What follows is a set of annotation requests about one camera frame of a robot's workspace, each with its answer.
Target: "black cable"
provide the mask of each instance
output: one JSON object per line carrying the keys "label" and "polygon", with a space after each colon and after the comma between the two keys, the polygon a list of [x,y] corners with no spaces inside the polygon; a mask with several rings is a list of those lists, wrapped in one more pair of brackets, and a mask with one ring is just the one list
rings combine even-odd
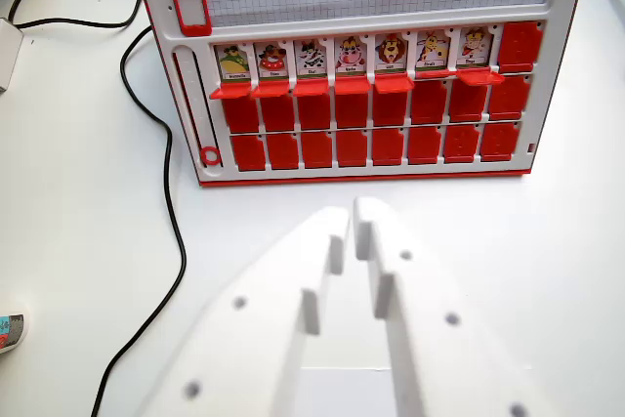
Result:
{"label": "black cable", "polygon": [[167,145],[165,147],[165,162],[163,164],[163,192],[165,193],[165,202],[167,203],[167,211],[169,212],[169,220],[171,221],[172,229],[174,230],[174,235],[176,235],[176,241],[178,242],[178,248],[180,249],[180,258],[181,258],[180,270],[178,272],[178,276],[176,277],[176,280],[174,280],[174,283],[172,284],[171,288],[169,289],[165,297],[161,300],[161,302],[158,304],[156,309],[152,312],[149,318],[146,319],[146,321],[141,325],[141,327],[137,330],[135,335],[131,337],[131,339],[126,343],[126,345],[124,345],[124,347],[122,347],[119,350],[119,352],[115,354],[115,356],[112,358],[112,360],[106,367],[102,380],[100,381],[100,386],[98,387],[98,394],[96,395],[96,401],[94,403],[93,410],[91,411],[92,417],[96,417],[98,415],[98,411],[100,410],[100,404],[102,403],[102,398],[104,396],[104,388],[106,387],[106,382],[108,381],[108,376],[110,375],[110,372],[112,371],[113,367],[117,363],[117,360],[119,360],[119,358],[122,357],[139,340],[139,338],[146,331],[146,329],[151,325],[154,319],[160,314],[163,308],[165,308],[165,305],[167,305],[167,302],[169,302],[169,300],[172,298],[172,296],[174,295],[174,292],[176,291],[181,281],[183,280],[183,276],[185,275],[185,270],[187,269],[187,251],[185,250],[185,243],[183,242],[183,237],[180,233],[178,222],[176,221],[176,213],[174,212],[174,205],[172,204],[172,196],[169,192],[169,161],[170,161],[171,153],[172,153],[172,130],[167,125],[167,123],[165,123],[165,121],[163,121],[162,119],[154,115],[149,109],[147,109],[144,106],[143,103],[139,101],[139,99],[137,98],[137,95],[135,95],[135,92],[133,92],[133,89],[130,87],[130,83],[128,83],[128,77],[126,76],[126,61],[128,61],[128,57],[130,56],[130,53],[132,53],[132,51],[135,49],[135,46],[137,46],[137,44],[141,41],[141,39],[144,36],[146,36],[146,34],[148,34],[151,30],[152,30],[151,26],[148,26],[141,33],[139,33],[139,35],[135,38],[135,40],[132,43],[130,43],[130,46],[128,46],[128,49],[126,50],[126,52],[121,58],[121,62],[119,64],[119,72],[121,73],[121,79],[124,82],[124,86],[126,87],[126,90],[128,91],[128,94],[130,95],[130,98],[133,99],[133,101],[135,102],[135,104],[137,104],[137,106],[141,109],[141,111],[147,114],[147,116],[151,120],[156,122],[163,129],[165,129],[165,132],[167,133]]}
{"label": "black cable", "polygon": [[63,18],[53,18],[53,19],[42,19],[36,21],[27,21],[25,23],[14,23],[14,19],[16,16],[16,11],[18,10],[18,6],[20,5],[21,0],[14,0],[13,5],[11,5],[11,10],[9,11],[9,15],[7,16],[7,20],[13,23],[17,28],[30,28],[33,26],[38,26],[40,24],[48,24],[48,23],[71,23],[71,24],[80,24],[83,26],[92,26],[94,28],[123,28],[128,26],[133,22],[135,17],[137,16],[137,12],[139,11],[139,7],[141,4],[141,0],[137,0],[135,2],[135,8],[131,16],[125,20],[117,23],[102,23],[99,21],[83,21],[83,20],[74,20],[74,19],[63,19]]}
{"label": "black cable", "polygon": [[40,24],[49,24],[49,23],[70,23],[70,24],[80,24],[82,26],[92,26],[94,28],[123,28],[132,23],[137,16],[137,12],[139,11],[139,7],[141,7],[141,1],[137,0],[135,2],[135,8],[133,9],[133,13],[130,14],[127,20],[120,21],[119,23],[100,23],[99,21],[86,21],[86,20],[75,20],[75,19],[63,19],[63,18],[53,18],[53,19],[42,19],[35,21],[27,21],[26,23],[14,23],[15,28],[25,29],[31,28],[33,26],[39,26]]}

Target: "red clip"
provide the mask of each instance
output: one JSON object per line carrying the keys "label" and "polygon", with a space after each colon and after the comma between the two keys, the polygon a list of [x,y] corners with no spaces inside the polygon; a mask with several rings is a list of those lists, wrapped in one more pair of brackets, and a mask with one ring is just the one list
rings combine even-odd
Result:
{"label": "red clip", "polygon": [[[211,160],[208,158],[209,153],[215,153],[215,159]],[[214,146],[206,146],[199,152],[199,156],[202,159],[202,162],[208,166],[216,166],[222,162],[222,156],[219,153],[219,150]]]}
{"label": "red clip", "polygon": [[206,19],[206,23],[204,24],[185,24],[178,0],[174,0],[174,6],[176,7],[176,15],[178,16],[180,30],[183,32],[184,36],[211,35],[211,33],[213,32],[213,25],[211,24],[211,18],[208,16],[208,4],[206,3],[206,0],[202,0],[202,6],[204,7],[204,18]]}

